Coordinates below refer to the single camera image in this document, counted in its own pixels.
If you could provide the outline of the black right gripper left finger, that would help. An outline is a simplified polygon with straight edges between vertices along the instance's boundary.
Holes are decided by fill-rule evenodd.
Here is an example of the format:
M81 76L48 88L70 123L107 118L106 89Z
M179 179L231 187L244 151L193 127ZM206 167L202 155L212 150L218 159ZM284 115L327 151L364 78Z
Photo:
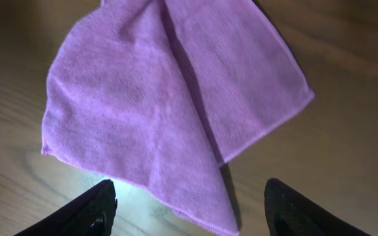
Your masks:
M15 236L110 236L116 210L114 183L103 180Z

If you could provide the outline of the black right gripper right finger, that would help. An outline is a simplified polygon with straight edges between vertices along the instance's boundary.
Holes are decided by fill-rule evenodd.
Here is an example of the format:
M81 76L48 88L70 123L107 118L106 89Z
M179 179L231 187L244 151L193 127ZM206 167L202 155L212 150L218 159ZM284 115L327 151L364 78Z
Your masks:
M264 209L270 236L369 236L277 178L266 182Z

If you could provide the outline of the purple cloth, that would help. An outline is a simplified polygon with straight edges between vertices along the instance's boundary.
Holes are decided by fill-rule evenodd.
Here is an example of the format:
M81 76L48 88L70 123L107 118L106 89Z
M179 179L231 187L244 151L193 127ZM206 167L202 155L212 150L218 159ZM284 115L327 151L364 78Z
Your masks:
M221 166L313 97L250 0L103 1L49 70L41 151L237 235Z

